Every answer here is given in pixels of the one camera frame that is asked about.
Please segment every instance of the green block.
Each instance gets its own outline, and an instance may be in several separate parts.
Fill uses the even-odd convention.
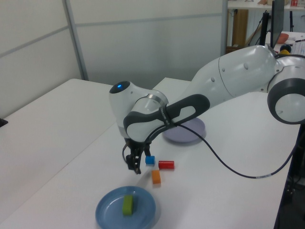
[[[133,208],[133,196],[132,195],[125,195],[123,201],[123,215],[131,216],[132,215],[132,208]]]

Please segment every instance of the gray wall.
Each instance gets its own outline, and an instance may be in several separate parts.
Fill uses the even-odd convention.
[[[219,57],[226,0],[68,0],[90,81],[153,88],[164,77],[191,80]]]
[[[62,0],[0,1],[0,117],[80,79]]]

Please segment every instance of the purple plate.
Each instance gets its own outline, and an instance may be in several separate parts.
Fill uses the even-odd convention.
[[[192,129],[193,131],[198,133],[200,136],[205,138],[205,136],[206,136],[205,125],[201,119],[194,118],[190,121],[182,123],[182,125]],[[174,142],[179,142],[179,143],[189,143],[189,142],[195,141],[199,138],[192,132],[190,132],[180,126],[177,126],[175,128],[164,131],[163,136],[168,140],[171,140]]]

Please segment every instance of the toy block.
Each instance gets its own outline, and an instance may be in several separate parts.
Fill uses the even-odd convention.
[[[133,209],[133,196],[132,195],[125,195],[124,201],[123,201],[123,215],[125,216],[131,216],[132,215],[132,209]]]
[[[161,177],[160,177],[160,171],[159,170],[152,170],[152,183],[153,184],[160,184],[161,183]]]
[[[145,163],[147,165],[154,165],[155,164],[155,158],[154,156],[146,156]]]
[[[174,161],[159,161],[159,169],[175,169]]]

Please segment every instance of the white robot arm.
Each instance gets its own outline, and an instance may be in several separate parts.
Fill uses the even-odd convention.
[[[141,154],[161,132],[193,119],[208,109],[248,92],[269,93],[271,114],[287,124],[305,123],[305,57],[278,58],[268,47],[241,49],[208,63],[173,103],[156,90],[120,82],[110,102],[131,154],[129,169],[140,171]]]

